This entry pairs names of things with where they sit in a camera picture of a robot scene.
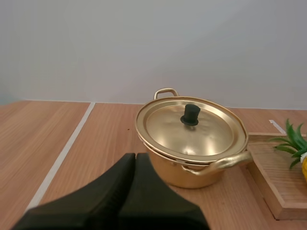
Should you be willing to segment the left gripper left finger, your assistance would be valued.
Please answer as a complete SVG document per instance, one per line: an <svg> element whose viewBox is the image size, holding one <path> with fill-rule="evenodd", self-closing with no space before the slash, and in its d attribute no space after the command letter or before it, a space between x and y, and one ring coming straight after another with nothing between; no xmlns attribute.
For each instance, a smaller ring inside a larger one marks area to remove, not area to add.
<svg viewBox="0 0 307 230"><path fill-rule="evenodd" d="M31 208L14 230L98 230L113 223L127 198L135 173L135 154L126 153L86 186Z"/></svg>

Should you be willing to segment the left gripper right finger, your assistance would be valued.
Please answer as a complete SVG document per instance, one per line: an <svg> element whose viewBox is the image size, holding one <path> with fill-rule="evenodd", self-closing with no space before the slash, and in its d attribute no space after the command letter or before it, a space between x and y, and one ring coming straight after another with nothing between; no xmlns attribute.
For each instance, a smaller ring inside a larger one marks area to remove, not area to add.
<svg viewBox="0 0 307 230"><path fill-rule="evenodd" d="M166 185L149 155L136 156L135 173L118 214L120 230L208 230L201 209Z"/></svg>

